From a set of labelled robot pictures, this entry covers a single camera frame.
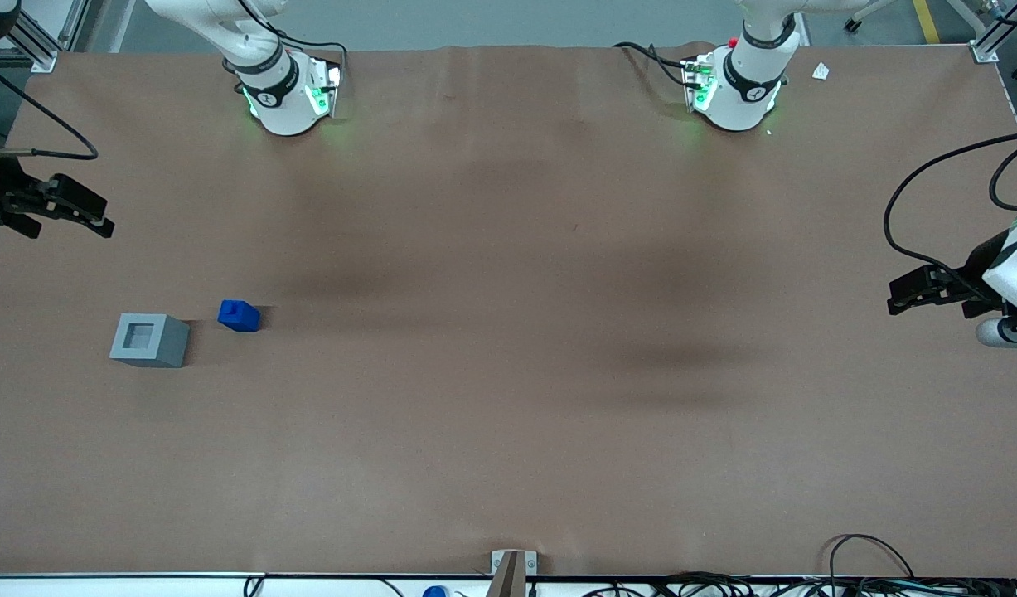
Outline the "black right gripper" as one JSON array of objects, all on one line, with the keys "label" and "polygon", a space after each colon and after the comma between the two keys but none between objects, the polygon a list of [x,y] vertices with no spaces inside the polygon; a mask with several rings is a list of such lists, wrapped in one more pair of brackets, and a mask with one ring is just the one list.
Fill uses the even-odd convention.
[{"label": "black right gripper", "polygon": [[41,223],[35,216],[71,221],[88,228],[99,237],[113,237],[114,221],[106,218],[107,201],[68,175],[32,177],[19,160],[0,158],[0,228],[7,227],[27,238],[41,234]]}]

